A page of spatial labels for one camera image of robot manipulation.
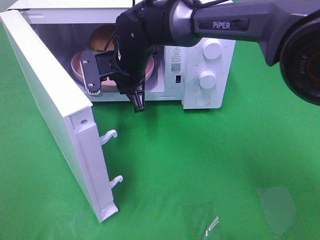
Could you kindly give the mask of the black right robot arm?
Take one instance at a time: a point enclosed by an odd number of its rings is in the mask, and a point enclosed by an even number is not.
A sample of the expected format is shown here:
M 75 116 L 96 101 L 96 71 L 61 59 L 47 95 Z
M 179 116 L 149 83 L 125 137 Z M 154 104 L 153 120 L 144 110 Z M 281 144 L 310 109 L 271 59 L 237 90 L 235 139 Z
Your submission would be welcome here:
M 117 87 L 145 108 L 145 68 L 157 45 L 192 47 L 202 38 L 256 42 L 287 86 L 320 103 L 320 3 L 317 0 L 143 0 L 116 18 Z

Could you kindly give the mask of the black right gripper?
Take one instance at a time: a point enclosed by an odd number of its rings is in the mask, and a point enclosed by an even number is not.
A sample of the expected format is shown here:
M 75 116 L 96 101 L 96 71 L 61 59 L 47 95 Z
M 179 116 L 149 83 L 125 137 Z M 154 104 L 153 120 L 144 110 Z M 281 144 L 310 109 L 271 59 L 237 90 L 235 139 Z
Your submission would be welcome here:
M 134 106 L 134 112 L 142 112 L 146 108 L 145 70 L 155 50 L 154 45 L 120 45 L 114 48 L 115 63 L 119 74 L 110 79 L 116 82 L 121 94 L 126 94 Z

